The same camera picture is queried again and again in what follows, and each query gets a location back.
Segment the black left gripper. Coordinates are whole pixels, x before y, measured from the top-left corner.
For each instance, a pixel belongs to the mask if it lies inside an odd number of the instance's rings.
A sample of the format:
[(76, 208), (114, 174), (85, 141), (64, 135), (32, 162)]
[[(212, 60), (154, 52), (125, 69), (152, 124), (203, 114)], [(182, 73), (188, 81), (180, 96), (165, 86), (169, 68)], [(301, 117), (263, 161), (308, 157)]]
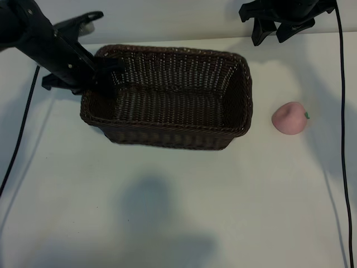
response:
[(42, 79), (42, 86), (62, 88), (73, 94), (91, 90), (102, 97), (117, 95), (111, 72), (125, 72), (125, 64), (119, 58), (96, 57), (78, 42), (81, 27), (104, 16), (101, 11), (85, 13), (56, 25), (41, 11), (28, 10), (24, 17), (26, 25), (16, 48), (47, 69), (51, 74)]

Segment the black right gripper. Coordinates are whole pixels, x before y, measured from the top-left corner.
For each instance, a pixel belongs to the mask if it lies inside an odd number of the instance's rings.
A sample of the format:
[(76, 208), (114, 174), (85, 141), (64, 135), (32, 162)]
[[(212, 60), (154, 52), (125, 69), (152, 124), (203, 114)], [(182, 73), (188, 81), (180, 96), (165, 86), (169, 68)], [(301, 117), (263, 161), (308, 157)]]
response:
[(253, 1), (245, 3), (239, 10), (242, 22), (253, 18), (252, 41), (259, 46), (264, 39), (276, 31), (279, 43), (293, 35), (312, 28), (315, 17), (335, 9), (334, 1)]

